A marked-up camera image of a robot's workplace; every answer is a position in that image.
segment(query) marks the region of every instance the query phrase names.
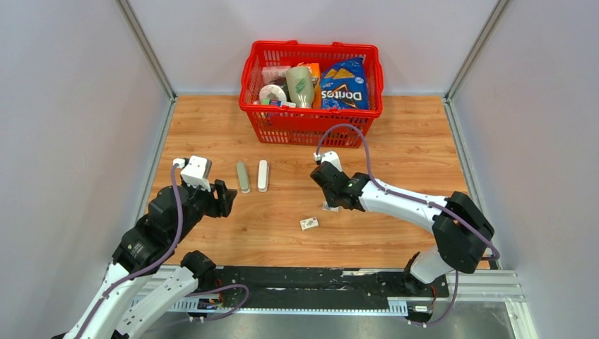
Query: wooden table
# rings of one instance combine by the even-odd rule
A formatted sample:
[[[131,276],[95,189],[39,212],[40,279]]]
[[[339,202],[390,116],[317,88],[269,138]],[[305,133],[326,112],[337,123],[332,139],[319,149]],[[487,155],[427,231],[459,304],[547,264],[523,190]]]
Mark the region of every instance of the wooden table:
[[[439,97],[385,97],[367,139],[375,177],[425,194],[466,191]],[[150,197],[170,185],[172,159],[191,155],[211,159],[210,181],[233,189],[235,165],[245,162],[251,192],[238,193],[228,218],[202,219],[168,262],[199,250],[217,265],[402,268],[434,244],[423,229],[386,215],[322,210],[324,196],[309,177],[314,149],[260,143],[237,97],[180,97]],[[366,172],[363,147],[335,150],[350,177]],[[261,159],[271,166],[266,193],[256,187]],[[300,220],[313,216],[320,227],[303,232]]]

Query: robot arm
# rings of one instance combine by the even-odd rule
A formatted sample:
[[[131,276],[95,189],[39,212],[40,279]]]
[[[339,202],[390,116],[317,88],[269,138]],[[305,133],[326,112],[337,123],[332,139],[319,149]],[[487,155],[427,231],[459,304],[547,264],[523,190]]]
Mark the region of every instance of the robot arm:
[[[388,194],[378,188],[368,174],[356,173],[349,178],[341,167],[335,152],[315,155],[318,167],[310,177],[321,187],[330,207],[341,206],[362,212],[378,212],[407,220],[434,235],[436,245],[426,252],[417,253],[408,262],[405,286],[414,294],[423,285],[430,284],[440,275],[452,270],[473,273],[482,255],[485,244],[446,213],[430,205]],[[387,191],[395,191],[418,197],[426,202],[435,202],[454,211],[467,220],[485,238],[491,240],[494,230],[480,210],[468,196],[454,192],[450,198],[428,196],[390,186],[377,179]]]
[[[183,167],[182,185],[176,186],[183,212],[182,233],[179,239],[181,241],[203,216],[227,217],[231,213],[237,191],[227,189],[221,180],[209,184],[207,178],[212,162],[208,159],[193,156],[190,159],[176,159],[173,163]],[[137,338],[151,325],[153,319],[162,315],[163,312],[158,313],[159,310],[166,310],[172,306],[172,303],[169,304],[171,299],[176,300],[180,293],[193,292],[198,287],[199,281],[205,278],[204,268],[213,266],[213,263],[208,262],[209,259],[205,257],[208,261],[204,261],[203,258],[193,258],[197,256],[195,252],[188,254],[192,255],[192,258],[188,259],[187,265],[182,263],[183,267],[176,272],[181,276],[176,277],[175,280],[185,280],[185,287],[183,288],[184,284],[181,282],[176,285],[176,289],[168,290],[169,287],[166,287],[164,290],[154,291],[152,298],[144,299],[144,301],[148,300],[146,303],[152,299],[156,302],[153,304],[154,309],[149,313],[143,313],[140,307],[131,308],[131,303],[160,266],[123,282],[109,295],[103,296],[112,284],[154,264],[168,251],[175,240],[177,221],[177,204],[173,186],[167,186],[161,189],[156,198],[148,204],[148,214],[141,217],[121,238],[119,246],[112,254],[113,262],[109,264],[102,285],[84,315],[68,333],[54,338]],[[131,316],[139,314],[135,323],[129,321],[132,318],[128,315],[124,316],[126,311],[131,313]],[[133,331],[133,333],[119,333],[115,328],[121,331]]]

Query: white tape roll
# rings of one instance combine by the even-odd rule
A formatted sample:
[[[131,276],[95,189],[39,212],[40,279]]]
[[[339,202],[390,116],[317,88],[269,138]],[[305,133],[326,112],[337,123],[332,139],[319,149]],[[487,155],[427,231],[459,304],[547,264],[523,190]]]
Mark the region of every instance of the white tape roll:
[[[285,95],[285,91],[280,86],[274,84],[265,85],[262,87],[258,96],[260,97],[260,101],[264,99],[287,101],[287,95]]]

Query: white wall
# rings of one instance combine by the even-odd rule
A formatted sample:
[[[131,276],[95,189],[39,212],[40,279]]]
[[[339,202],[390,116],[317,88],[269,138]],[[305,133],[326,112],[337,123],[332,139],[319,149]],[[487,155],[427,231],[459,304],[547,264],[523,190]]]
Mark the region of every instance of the white wall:
[[[131,228],[168,101],[114,1],[0,1],[2,338],[69,330]]]
[[[455,100],[539,338],[596,338],[599,3],[515,0]]]
[[[177,92],[227,94],[255,40],[374,44],[387,93],[445,93],[495,2],[131,0]]]

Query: doritos logo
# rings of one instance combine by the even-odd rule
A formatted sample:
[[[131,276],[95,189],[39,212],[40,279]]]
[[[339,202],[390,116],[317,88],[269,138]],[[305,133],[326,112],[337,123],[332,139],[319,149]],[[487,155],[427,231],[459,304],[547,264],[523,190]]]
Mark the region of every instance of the doritos logo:
[[[322,90],[321,96],[323,99],[327,97],[334,98],[353,108],[357,108],[357,101],[362,101],[362,92],[350,92],[347,83],[340,85],[334,90]]]

